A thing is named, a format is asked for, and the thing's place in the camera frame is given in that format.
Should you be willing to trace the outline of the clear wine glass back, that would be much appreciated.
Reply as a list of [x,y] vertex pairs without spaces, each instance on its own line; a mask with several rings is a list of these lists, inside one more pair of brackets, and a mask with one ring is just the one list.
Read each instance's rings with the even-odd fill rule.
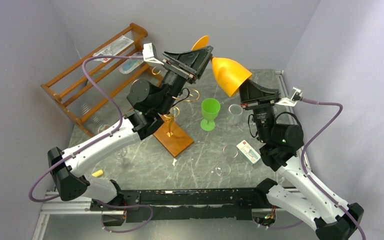
[[248,115],[252,114],[252,110],[242,108],[240,104],[231,104],[227,110],[227,121],[230,125],[238,125],[243,119],[247,120]]

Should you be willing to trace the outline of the orange plastic wine glass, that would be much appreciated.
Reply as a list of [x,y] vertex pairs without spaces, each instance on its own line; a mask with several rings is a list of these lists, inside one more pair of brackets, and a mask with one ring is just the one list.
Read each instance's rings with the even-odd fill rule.
[[215,81],[230,98],[236,95],[240,86],[253,75],[243,65],[230,58],[213,56],[211,65]]

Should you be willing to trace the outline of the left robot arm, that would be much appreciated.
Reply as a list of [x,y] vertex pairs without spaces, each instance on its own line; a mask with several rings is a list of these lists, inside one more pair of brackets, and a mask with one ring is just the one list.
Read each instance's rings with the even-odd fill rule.
[[158,60],[152,44],[143,48],[145,62],[163,67],[166,74],[159,85],[145,79],[135,80],[127,100],[132,106],[114,125],[77,146],[60,149],[54,147],[47,153],[50,175],[62,201],[84,196],[99,200],[110,210],[122,206],[121,189],[114,180],[105,180],[87,171],[110,154],[153,135],[164,123],[162,115],[176,104],[185,84],[198,80],[213,54],[212,46],[186,52],[164,52]]

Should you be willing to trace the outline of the green plastic wine glass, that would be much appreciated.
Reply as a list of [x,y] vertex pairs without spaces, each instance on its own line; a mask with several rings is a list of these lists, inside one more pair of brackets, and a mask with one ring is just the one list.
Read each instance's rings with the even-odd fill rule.
[[220,102],[215,98],[206,98],[201,103],[201,114],[203,119],[200,127],[207,132],[212,131],[216,124],[215,119],[219,115],[221,109]]

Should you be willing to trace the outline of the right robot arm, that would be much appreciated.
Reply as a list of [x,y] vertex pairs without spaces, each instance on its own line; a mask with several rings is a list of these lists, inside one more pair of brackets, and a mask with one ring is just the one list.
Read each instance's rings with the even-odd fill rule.
[[289,192],[272,179],[257,187],[255,202],[260,207],[279,207],[311,227],[320,240],[347,240],[362,228],[364,209],[349,203],[330,190],[306,165],[304,131],[299,121],[278,123],[275,105],[295,106],[297,102],[317,105],[318,101],[303,97],[295,88],[288,97],[277,89],[263,87],[245,80],[238,89],[241,106],[252,111],[257,139],[262,142],[263,163],[284,177],[299,190],[300,196]]

